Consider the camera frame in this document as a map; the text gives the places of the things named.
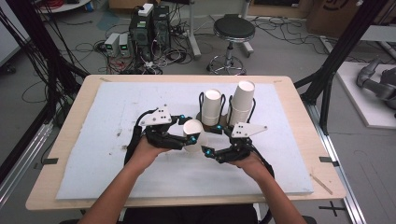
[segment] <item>human arm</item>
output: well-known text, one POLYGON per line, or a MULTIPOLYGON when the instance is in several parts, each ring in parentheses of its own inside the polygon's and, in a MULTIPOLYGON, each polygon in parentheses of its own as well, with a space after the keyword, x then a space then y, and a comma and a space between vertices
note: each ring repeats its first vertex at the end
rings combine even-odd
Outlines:
POLYGON ((78 223, 116 223, 136 179, 154 162, 160 153, 167 150, 153 147, 143 136, 132 158, 78 223))
POLYGON ((247 175, 257 182, 277 224, 305 223, 299 211, 255 153, 250 153, 247 158, 230 162, 230 164, 242 168, 247 175))

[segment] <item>power strip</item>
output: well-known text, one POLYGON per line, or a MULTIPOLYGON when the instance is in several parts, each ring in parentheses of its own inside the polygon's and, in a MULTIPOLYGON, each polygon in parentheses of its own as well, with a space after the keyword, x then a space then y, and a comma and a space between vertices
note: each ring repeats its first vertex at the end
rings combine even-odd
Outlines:
POLYGON ((137 13, 139 16, 147 17, 154 8, 154 5, 150 3, 145 3, 145 5, 143 5, 143 8, 144 8, 143 10, 139 10, 137 13))

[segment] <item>black tape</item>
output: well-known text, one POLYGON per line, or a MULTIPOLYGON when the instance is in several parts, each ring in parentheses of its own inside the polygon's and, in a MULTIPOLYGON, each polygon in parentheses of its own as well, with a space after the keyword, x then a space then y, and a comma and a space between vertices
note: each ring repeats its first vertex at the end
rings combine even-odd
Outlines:
POLYGON ((321 162, 331 162, 334 167, 340 166, 340 162, 332 161, 330 157, 319 157, 321 162))
POLYGON ((321 162, 332 162, 332 158, 330 157, 319 157, 321 162))
POLYGON ((59 158, 44 159, 43 165, 56 164, 58 163, 58 160, 59 158))
POLYGON ((330 201, 330 206, 320 206, 319 209, 327 209, 327 210, 332 210, 332 213, 334 214, 335 217, 338 217, 337 211, 346 211, 347 209, 345 207, 335 207, 332 201, 330 201))

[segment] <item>white paper cup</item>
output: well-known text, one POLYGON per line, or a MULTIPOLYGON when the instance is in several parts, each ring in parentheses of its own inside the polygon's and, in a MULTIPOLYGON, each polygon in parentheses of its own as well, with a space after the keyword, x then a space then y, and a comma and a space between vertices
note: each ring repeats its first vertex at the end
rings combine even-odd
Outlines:
POLYGON ((235 94, 231 103, 233 108, 239 111, 248 111, 251 109, 254 96, 254 83, 251 81, 240 81, 236 87, 235 94))
POLYGON ((202 123, 213 126, 218 123, 221 110, 221 92, 218 90, 208 90, 204 94, 202 105, 202 123))
POLYGON ((199 133, 197 143, 194 145, 184 146, 189 152, 201 151, 201 146, 207 146, 208 140, 206 132, 202 127, 202 123, 198 119, 189 119, 183 125, 183 134, 187 136, 188 134, 199 133))
POLYGON ((229 120, 228 125, 234 126, 237 122, 247 122, 248 116, 250 115, 250 110, 240 111, 237 109, 233 109, 233 112, 230 113, 230 108, 228 110, 227 121, 229 120))

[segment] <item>cardboard box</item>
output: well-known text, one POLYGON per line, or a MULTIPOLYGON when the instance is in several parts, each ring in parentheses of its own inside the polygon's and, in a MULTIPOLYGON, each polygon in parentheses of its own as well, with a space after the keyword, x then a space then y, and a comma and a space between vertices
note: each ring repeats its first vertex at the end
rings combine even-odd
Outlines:
POLYGON ((314 6, 315 0, 300 0, 298 9, 302 12, 310 12, 314 6))
POLYGON ((159 0, 108 0, 108 6, 114 9, 133 9, 135 7, 142 7, 145 3, 158 4, 159 0))
POLYGON ((247 14, 249 16, 306 18, 306 12, 302 12, 297 7, 255 5, 253 2, 249 6, 247 14))
POLYGON ((316 0, 306 20, 308 33, 339 37, 359 7, 353 0, 316 0))

